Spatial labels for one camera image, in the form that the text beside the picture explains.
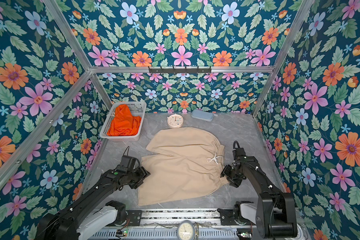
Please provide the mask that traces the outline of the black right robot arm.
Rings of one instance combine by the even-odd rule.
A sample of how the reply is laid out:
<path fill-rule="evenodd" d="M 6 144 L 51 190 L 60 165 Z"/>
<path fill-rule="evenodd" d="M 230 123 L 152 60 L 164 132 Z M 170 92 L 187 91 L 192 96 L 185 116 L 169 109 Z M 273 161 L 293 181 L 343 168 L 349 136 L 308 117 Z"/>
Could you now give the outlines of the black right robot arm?
<path fill-rule="evenodd" d="M 233 165 L 226 165 L 221 177 L 230 186 L 238 188 L 243 180 L 250 181 L 257 193 L 257 205 L 252 202 L 236 202 L 233 210 L 234 220 L 243 224 L 255 224 L 263 239 L 295 238 L 298 224 L 295 201 L 291 193 L 279 189 L 261 169 L 259 161 L 248 156 L 237 141 L 233 144 Z"/>

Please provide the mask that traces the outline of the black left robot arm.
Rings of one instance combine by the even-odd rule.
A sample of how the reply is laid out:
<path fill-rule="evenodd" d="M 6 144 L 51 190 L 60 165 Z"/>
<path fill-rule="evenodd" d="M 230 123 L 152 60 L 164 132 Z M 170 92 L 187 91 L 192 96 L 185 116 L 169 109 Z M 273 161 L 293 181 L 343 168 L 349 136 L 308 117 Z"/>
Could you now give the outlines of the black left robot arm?
<path fill-rule="evenodd" d="M 104 172 L 95 185 L 75 202 L 56 214 L 46 214 L 37 227 L 37 240 L 87 240 L 109 224 L 128 223 L 126 206 L 109 201 L 96 211 L 96 207 L 124 186 L 137 189 L 150 173 L 137 158 L 122 156 L 115 169 Z"/>

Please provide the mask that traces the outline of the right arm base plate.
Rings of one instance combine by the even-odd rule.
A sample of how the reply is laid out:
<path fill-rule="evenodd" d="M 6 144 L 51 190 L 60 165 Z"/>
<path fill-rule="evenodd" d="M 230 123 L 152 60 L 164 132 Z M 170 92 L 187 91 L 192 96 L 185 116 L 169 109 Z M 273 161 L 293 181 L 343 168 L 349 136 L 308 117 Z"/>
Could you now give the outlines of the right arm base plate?
<path fill-rule="evenodd" d="M 254 223 L 245 219 L 235 209 L 217 209 L 220 214 L 220 221 L 222 226 L 253 226 Z"/>

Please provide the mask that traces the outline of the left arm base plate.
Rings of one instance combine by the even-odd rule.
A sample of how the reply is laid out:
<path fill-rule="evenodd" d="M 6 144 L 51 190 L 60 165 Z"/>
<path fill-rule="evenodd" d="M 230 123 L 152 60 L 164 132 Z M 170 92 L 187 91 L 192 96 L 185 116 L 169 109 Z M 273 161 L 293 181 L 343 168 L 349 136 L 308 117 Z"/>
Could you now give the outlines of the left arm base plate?
<path fill-rule="evenodd" d="M 117 218 L 112 223 L 108 224 L 107 227 L 135 227 L 140 226 L 142 220 L 141 210 L 126 210 L 122 211 L 121 214 L 117 214 Z"/>

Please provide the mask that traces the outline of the beige drawstring shorts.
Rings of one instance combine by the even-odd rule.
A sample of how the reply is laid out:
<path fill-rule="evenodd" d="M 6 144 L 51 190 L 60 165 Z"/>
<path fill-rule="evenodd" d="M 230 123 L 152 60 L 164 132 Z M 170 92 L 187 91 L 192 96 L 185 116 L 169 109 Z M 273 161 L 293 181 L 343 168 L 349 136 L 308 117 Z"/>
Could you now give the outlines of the beige drawstring shorts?
<path fill-rule="evenodd" d="M 181 127 L 161 130 L 142 157 L 150 172 L 138 188 L 138 205 L 147 206 L 210 195 L 228 184 L 221 177 L 225 147 L 205 130 Z"/>

